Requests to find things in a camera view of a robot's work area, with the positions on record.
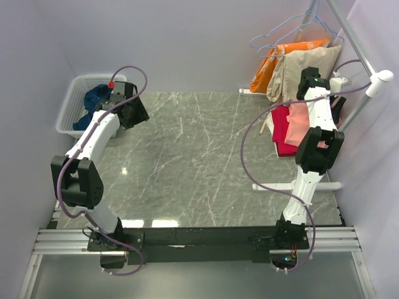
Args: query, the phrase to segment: beige cloth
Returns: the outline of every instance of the beige cloth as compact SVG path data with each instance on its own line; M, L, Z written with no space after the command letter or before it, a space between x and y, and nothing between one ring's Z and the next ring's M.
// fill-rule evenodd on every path
M317 67L322 78L327 78L337 60L341 46L296 50L278 60L267 86L267 97L272 102L296 99L300 73L307 67Z

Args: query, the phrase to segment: red cloth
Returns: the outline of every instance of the red cloth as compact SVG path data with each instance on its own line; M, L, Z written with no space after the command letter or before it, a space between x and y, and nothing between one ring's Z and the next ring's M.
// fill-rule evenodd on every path
M272 141L276 143L277 155L279 157L293 157L297 153L298 147L285 144L289 122L287 116L289 115L288 107L279 106L272 110L272 119L274 124L274 131Z

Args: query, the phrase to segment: marble table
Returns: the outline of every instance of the marble table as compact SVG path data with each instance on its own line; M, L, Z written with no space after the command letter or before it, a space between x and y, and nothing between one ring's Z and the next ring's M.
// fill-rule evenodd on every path
M97 169L103 200L125 227L274 225L288 196L254 192L239 149L248 124L271 103L239 93L146 93L151 118L119 131ZM258 122L248 136L248 168L263 183L288 183L293 158L278 158ZM341 224L332 192L317 192L311 207L318 225ZM84 217L62 215L58 228L82 228Z

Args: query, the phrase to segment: dark blue clothing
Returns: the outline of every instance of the dark blue clothing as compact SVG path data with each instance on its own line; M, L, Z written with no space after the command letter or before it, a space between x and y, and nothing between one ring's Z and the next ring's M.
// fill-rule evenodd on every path
M73 128L75 131L84 131L92 121L95 106L103 100L106 96L111 94L112 89L108 88L106 84L100 84L94 87L85 94L84 105L87 114L83 116L77 123L74 123Z

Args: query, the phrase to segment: white laundry basket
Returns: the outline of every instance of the white laundry basket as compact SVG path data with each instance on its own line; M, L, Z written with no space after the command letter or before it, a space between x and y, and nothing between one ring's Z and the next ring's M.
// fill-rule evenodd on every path
M67 95L62 104L61 113L57 120L56 129L61 134L68 134L75 138L80 138L84 131L75 131L72 127L85 114L84 107L85 94L100 84L108 84L112 74L94 74L77 76L69 85ZM127 81L126 76L116 75L116 81Z

